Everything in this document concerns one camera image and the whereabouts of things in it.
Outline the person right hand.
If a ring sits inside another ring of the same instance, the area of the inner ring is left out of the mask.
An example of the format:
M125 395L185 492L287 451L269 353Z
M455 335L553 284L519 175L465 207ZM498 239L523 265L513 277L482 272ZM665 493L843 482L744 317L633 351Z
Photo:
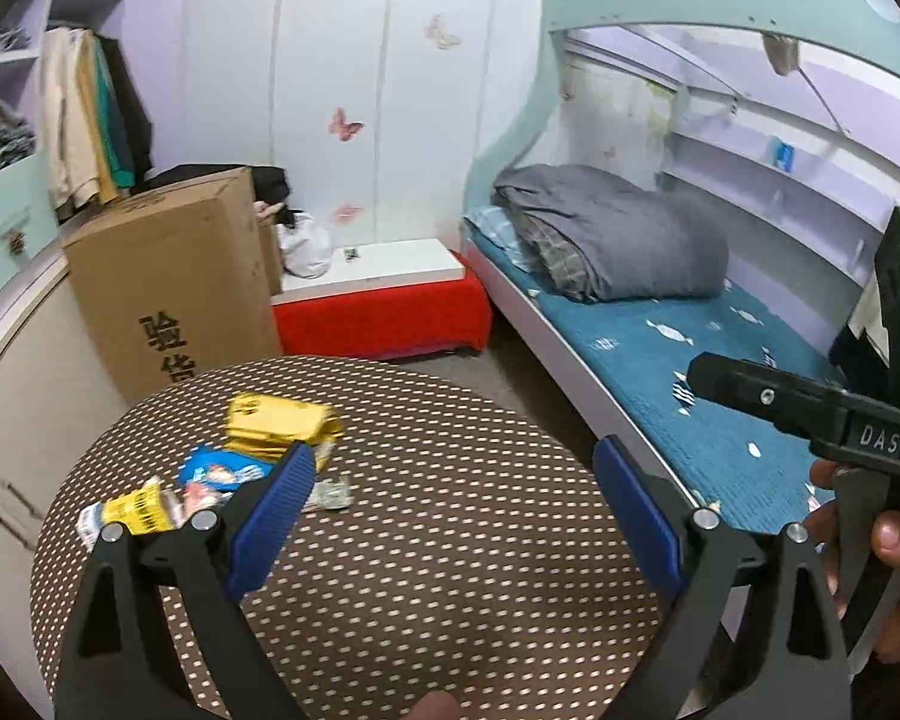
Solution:
M841 568L841 550L839 550L839 522L837 522L837 502L831 500L813 514L809 514L803 522L814 544L824 546L824 572L827 588L834 596L837 614L844 616L847 601L839 589L839 569ZM900 512L883 512L873 527L871 534L871 551L884 564L900 569ZM900 663L900 600L898 606L884 621L880 637L873 645L873 653L881 663Z

